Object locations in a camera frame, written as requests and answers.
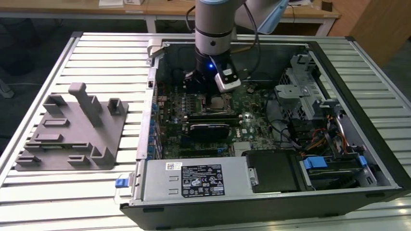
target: white table leg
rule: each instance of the white table leg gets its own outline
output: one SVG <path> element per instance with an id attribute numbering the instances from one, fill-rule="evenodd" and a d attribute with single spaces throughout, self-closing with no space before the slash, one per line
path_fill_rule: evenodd
<path id="1" fill-rule="evenodd" d="M 149 33 L 155 34 L 157 33 L 155 15 L 147 15 L 146 16 L 146 24 L 147 24 L 147 31 L 149 31 Z"/>
<path id="2" fill-rule="evenodd" d="M 335 18 L 327 18 L 325 19 L 323 24 L 321 25 L 319 30 L 317 31 L 317 35 L 315 36 L 327 36 L 329 32 L 333 28 L 335 22 Z"/>

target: blue tab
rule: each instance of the blue tab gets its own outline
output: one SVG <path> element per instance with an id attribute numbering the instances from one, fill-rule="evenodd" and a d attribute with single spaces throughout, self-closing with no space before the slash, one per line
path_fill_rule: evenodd
<path id="1" fill-rule="evenodd" d="M 311 169 L 311 168 L 313 168 L 309 159 L 303 160 L 303 164 L 305 164 L 305 166 L 306 166 L 306 169 Z"/>
<path id="2" fill-rule="evenodd" d="M 129 179 L 117 179 L 117 189 L 129 188 Z"/>
<path id="3" fill-rule="evenodd" d="M 329 167 L 326 159 L 321 156 L 309 157 L 305 161 L 306 169 Z"/>
<path id="4" fill-rule="evenodd" d="M 157 104 L 153 104 L 153 111 L 157 112 L 158 108 L 157 108 Z"/>
<path id="5" fill-rule="evenodd" d="M 363 167 L 367 166 L 367 160 L 366 160 L 366 157 L 363 155 L 359 156 L 359 163 Z"/>
<path id="6" fill-rule="evenodd" d="M 149 146 L 149 147 L 147 147 L 149 153 L 154 153 L 154 152 L 155 152 L 155 149 L 154 149 L 154 148 L 155 148 L 154 146 Z"/>

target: motherboard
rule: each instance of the motherboard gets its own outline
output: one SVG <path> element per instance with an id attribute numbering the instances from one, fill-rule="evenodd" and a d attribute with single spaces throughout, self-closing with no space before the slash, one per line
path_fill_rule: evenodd
<path id="1" fill-rule="evenodd" d="M 266 119 L 269 90 L 243 84 L 233 93 L 207 98 L 159 83 L 162 159 L 241 156 L 275 149 Z"/>

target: gray plastic base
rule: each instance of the gray plastic base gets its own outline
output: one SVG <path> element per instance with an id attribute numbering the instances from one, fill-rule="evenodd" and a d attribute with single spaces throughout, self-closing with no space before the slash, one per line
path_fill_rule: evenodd
<path id="1" fill-rule="evenodd" d="M 82 107 L 83 100 L 91 103 L 89 108 Z M 62 96 L 50 96 L 49 112 L 16 161 L 18 171 L 113 169 L 129 103 L 119 99 L 101 103 L 95 96 L 81 101 L 67 103 Z"/>

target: robotic arm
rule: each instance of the robotic arm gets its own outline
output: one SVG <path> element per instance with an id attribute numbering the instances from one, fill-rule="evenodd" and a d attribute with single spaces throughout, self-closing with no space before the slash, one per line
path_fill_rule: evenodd
<path id="1" fill-rule="evenodd" d="M 237 70 L 230 50 L 235 19 L 242 26 L 253 25 L 250 19 L 247 22 L 242 16 L 246 2 L 251 12 L 265 12 L 258 13 L 262 15 L 258 17 L 259 31 L 270 33 L 279 23 L 289 0 L 197 0 L 197 69 L 186 76 L 189 93 L 229 92 L 241 86 L 245 75 L 250 75 L 247 70 Z"/>

